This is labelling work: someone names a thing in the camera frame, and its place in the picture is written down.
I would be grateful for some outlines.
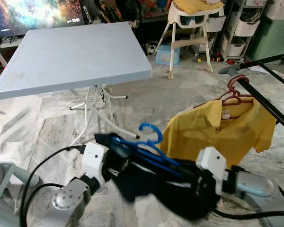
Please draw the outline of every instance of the high chair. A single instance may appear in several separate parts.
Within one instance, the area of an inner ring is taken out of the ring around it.
[[[208,48],[208,41],[207,41],[207,32],[206,32],[206,28],[205,28],[205,22],[208,19],[208,15],[210,14],[214,14],[219,12],[219,16],[223,15],[223,7],[221,8],[216,8],[216,9],[211,9],[211,10],[206,10],[206,11],[199,11],[196,12],[194,14],[187,14],[184,11],[179,10],[176,5],[174,4],[174,2],[171,2],[170,8],[169,8],[169,16],[168,16],[168,23],[165,27],[165,30],[161,36],[161,39],[158,43],[158,46],[156,48],[159,48],[159,46],[161,45],[163,39],[166,36],[169,36],[170,34],[168,33],[168,28],[169,26],[172,24],[172,39],[171,39],[171,51],[170,51],[170,67],[169,67],[169,76],[168,79],[173,79],[173,74],[172,74],[172,69],[173,69],[173,60],[174,60],[174,50],[183,46],[188,46],[188,45],[193,45],[193,44],[205,44],[205,49],[206,49],[206,58],[207,58],[207,70],[209,72],[212,72],[212,66],[210,64],[210,56],[209,56],[209,48]],[[180,17],[197,17],[197,16],[204,16],[204,19],[199,22],[196,23],[195,20],[191,20],[189,22],[189,25],[183,25],[180,21]],[[196,27],[203,27],[203,34],[204,37],[198,37],[198,38],[191,38],[189,40],[178,40],[175,41],[175,36],[176,36],[176,24],[179,25],[180,28],[182,29],[188,29],[188,28],[196,28]]]

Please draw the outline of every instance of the clothing rack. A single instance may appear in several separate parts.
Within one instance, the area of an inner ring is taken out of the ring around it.
[[[265,63],[282,60],[284,62],[284,54],[280,54],[277,56],[263,58],[260,60],[244,63],[241,65],[232,65],[221,69],[218,71],[219,74],[229,74],[230,76],[238,75],[238,70],[249,68],[252,66],[259,65],[267,72],[269,72],[273,77],[279,80],[281,83],[284,84],[284,79],[280,77],[278,74],[273,72],[270,68],[268,68]],[[263,105],[265,109],[267,109],[277,120],[276,124],[281,123],[284,126],[284,114],[282,114],[273,104],[271,104],[261,93],[259,93],[251,84],[249,84],[244,79],[237,80],[259,103]]]

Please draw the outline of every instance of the tv screen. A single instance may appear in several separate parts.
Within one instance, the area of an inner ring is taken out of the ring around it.
[[[83,24],[79,0],[0,0],[0,37]]]

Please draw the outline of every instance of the black cable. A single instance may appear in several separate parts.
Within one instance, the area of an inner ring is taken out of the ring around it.
[[[45,187],[49,187],[49,186],[52,186],[52,187],[57,187],[57,188],[62,188],[63,185],[61,184],[57,184],[57,183],[45,183],[45,184],[42,184],[40,185],[39,187],[37,187],[33,193],[30,195],[30,197],[28,198],[27,202],[26,202],[26,206],[25,206],[25,213],[24,213],[24,216],[25,216],[25,219],[27,218],[27,212],[28,212],[28,208],[29,208],[29,205],[33,199],[33,197],[37,194],[38,191],[40,191],[40,189],[42,188],[45,188]]]
[[[234,219],[234,220],[250,220],[250,219],[258,219],[258,218],[267,218],[267,217],[273,217],[273,216],[284,216],[284,211],[267,211],[267,212],[259,212],[255,214],[228,214],[224,213],[220,210],[217,210],[214,207],[211,207],[206,199],[203,196],[203,188],[204,185],[206,184],[205,180],[202,179],[200,186],[199,186],[199,196],[203,200],[204,204],[215,214],[220,215],[223,218],[229,218],[229,219]]]
[[[67,150],[69,151],[70,149],[78,149],[80,150],[80,146],[71,146],[71,147],[65,147],[62,148],[58,151],[56,151],[55,153],[51,154],[49,157],[47,157],[46,159],[44,159],[39,165],[37,165],[37,167],[33,170],[33,172],[30,174],[28,181],[25,185],[24,191],[23,191],[23,195],[22,195],[22,200],[21,200],[21,206],[20,206],[20,226],[21,227],[27,227],[27,220],[26,217],[24,217],[24,211],[25,211],[25,197],[28,191],[28,187],[29,187],[29,183],[32,180],[34,173],[36,172],[36,170],[43,165],[46,161],[48,161],[49,159],[51,159],[53,156],[59,154],[60,152]]]

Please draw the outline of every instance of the tile floor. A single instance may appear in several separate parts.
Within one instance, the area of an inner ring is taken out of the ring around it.
[[[115,120],[120,127],[138,132],[140,123],[147,121],[164,129],[169,119],[179,111],[207,100],[217,98],[226,90],[228,75],[217,71],[226,65],[213,62],[213,73],[207,72],[206,63],[196,63],[194,56],[184,55],[174,68],[174,79],[167,80],[169,67],[153,62],[153,77],[111,86],[114,95],[128,95],[125,100],[113,100]],[[284,67],[274,69],[284,72]],[[268,74],[242,70],[262,94],[284,113],[284,86]],[[68,91],[0,100],[0,158],[12,160],[18,166],[32,170],[41,160],[57,149],[67,146],[84,128],[84,112],[70,110],[79,101]],[[97,107],[106,113],[99,100]],[[93,141],[95,132],[110,132],[97,117],[80,143]],[[142,138],[149,138],[148,132]],[[45,183],[67,183],[80,176],[81,156],[65,152],[51,159],[37,174]],[[284,128],[277,125],[271,148],[263,153],[249,152],[241,166],[262,172],[277,180],[284,189]],[[18,212],[21,198],[19,181],[13,180],[0,202],[3,209]],[[53,189],[44,189],[29,209],[29,226],[38,226],[46,212]],[[223,199],[226,212],[250,212],[250,207],[233,197]],[[210,214],[199,221],[187,221],[171,213],[153,195],[127,203],[116,186],[108,182],[103,191],[96,193],[85,209],[80,227],[258,227],[258,220],[237,221]]]

